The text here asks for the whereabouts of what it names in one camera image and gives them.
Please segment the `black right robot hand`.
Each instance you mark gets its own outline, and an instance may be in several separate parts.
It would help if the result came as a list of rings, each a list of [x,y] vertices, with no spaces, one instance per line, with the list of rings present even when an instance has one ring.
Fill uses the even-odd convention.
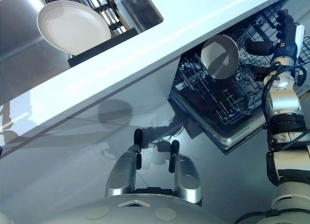
[[[272,41],[252,41],[245,42],[245,49],[249,54],[255,56],[290,57],[296,61],[301,52],[305,26],[294,22],[287,10],[277,12],[276,38],[279,42]]]

